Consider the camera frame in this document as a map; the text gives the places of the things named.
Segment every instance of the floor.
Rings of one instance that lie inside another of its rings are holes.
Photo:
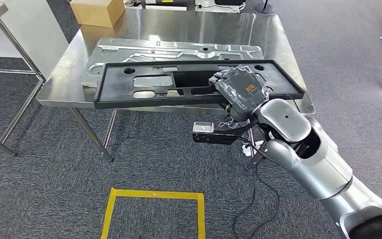
[[[48,0],[65,36],[78,25],[65,0]],[[255,1],[247,2],[247,12]],[[315,118],[335,140],[354,174],[382,197],[382,1],[271,1],[316,108]],[[0,59],[0,66],[19,68]],[[0,135],[34,77],[0,74]],[[83,110],[100,138],[110,111]],[[0,152],[1,238],[99,238],[111,187],[203,192],[207,238],[233,238],[232,222],[248,238],[269,219],[274,193],[244,169],[240,144],[194,144],[194,121],[222,117],[118,112],[107,163],[67,109],[34,102]],[[286,171],[269,162],[260,176],[278,190],[278,216],[254,238],[337,238],[321,205]],[[109,238],[196,238],[196,204],[188,200],[116,199]]]

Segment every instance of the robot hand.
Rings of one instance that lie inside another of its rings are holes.
[[[196,142],[231,144],[257,124],[265,133],[260,151],[285,168],[312,197],[319,199],[342,238],[382,239],[382,199],[352,174],[337,145],[320,124],[281,99],[269,100],[263,81],[248,67],[215,74],[209,82],[230,102],[236,120],[246,127],[214,131],[196,122]]]

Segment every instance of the metal table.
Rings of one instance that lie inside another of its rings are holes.
[[[6,5],[4,3],[0,2],[0,17],[4,13],[6,13],[7,11],[8,11],[8,8],[6,7]],[[30,68],[30,71],[0,69],[0,73],[36,75],[37,79],[39,80],[37,82],[36,86],[34,87],[33,91],[27,97],[27,100],[22,105],[21,109],[18,111],[18,113],[15,115],[14,119],[9,124],[9,126],[6,129],[3,136],[0,138],[0,149],[4,152],[10,154],[10,155],[15,155],[15,152],[12,149],[6,147],[4,144],[5,144],[6,140],[8,139],[8,137],[10,136],[10,134],[12,133],[12,131],[14,130],[15,126],[18,124],[18,122],[21,119],[22,115],[24,114],[25,110],[30,105],[34,96],[36,96],[40,87],[46,81],[46,78],[43,76],[43,74],[40,72],[40,70],[37,68],[37,66],[34,64],[34,62],[31,60],[31,58],[28,56],[28,54],[22,48],[22,46],[18,43],[18,41],[16,40],[14,35],[10,32],[10,30],[1,21],[1,19],[0,19],[0,29],[5,34],[5,36],[10,40],[10,42],[14,45],[14,47],[17,49],[17,51],[22,56],[24,62]]]
[[[306,90],[296,60],[277,15],[184,12],[169,10],[126,9],[112,28],[83,25],[37,95],[44,106],[71,108],[79,124],[89,134],[99,151],[106,151],[116,117],[113,111],[104,143],[97,138],[78,108],[94,108],[96,88],[83,87],[78,78],[102,37],[154,39],[193,43],[217,43],[260,46],[265,59],[273,59]],[[296,103],[303,113],[314,113],[308,92]],[[128,108],[134,111],[222,114],[218,105]]]

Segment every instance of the yellow tape square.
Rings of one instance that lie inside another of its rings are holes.
[[[101,239],[107,239],[109,234],[110,221],[112,219],[113,208],[116,197],[137,197],[137,198],[167,198],[167,199],[190,199],[197,200],[197,227],[198,239],[205,239],[204,228],[204,194],[186,192],[162,192],[162,191],[141,191],[110,189],[109,200],[107,201],[106,213],[104,214]]]

